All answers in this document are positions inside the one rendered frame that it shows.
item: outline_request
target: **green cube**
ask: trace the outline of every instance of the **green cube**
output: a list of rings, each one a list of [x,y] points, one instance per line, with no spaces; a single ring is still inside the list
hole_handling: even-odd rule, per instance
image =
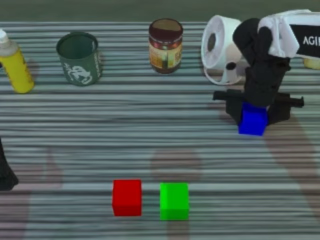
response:
[[[188,184],[180,182],[160,184],[160,219],[182,221],[189,218]]]

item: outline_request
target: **wooden table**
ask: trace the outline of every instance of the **wooden table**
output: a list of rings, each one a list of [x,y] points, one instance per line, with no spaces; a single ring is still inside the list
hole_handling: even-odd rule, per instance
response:
[[[202,74],[206,23],[183,24],[181,68],[163,76],[149,65],[147,23],[1,23],[36,86],[14,94],[0,76],[0,136],[20,179],[0,193],[0,239],[319,239],[319,72],[293,59],[281,91],[305,107],[262,138],[239,135],[212,101],[224,87]],[[70,31],[98,38],[99,83],[66,82],[55,46]],[[142,180],[142,217],[113,217],[121,178]],[[177,180],[190,182],[190,220],[161,222],[159,183]]]

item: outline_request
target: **brown jar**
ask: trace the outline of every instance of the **brown jar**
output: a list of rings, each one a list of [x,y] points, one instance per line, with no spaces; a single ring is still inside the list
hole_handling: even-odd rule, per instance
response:
[[[170,74],[180,67],[183,31],[182,25],[170,18],[161,18],[150,24],[149,59],[156,72]]]

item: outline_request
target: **yellow bottle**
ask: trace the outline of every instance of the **yellow bottle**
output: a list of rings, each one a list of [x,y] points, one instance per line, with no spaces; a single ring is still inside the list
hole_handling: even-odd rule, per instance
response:
[[[25,94],[33,89],[35,82],[19,46],[10,40],[2,29],[0,29],[0,63],[16,93]]]

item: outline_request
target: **blue cube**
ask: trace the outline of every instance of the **blue cube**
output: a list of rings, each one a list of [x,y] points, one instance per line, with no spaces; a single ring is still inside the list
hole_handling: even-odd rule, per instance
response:
[[[256,107],[247,102],[242,104],[242,120],[238,126],[239,134],[263,136],[267,125],[266,107]]]

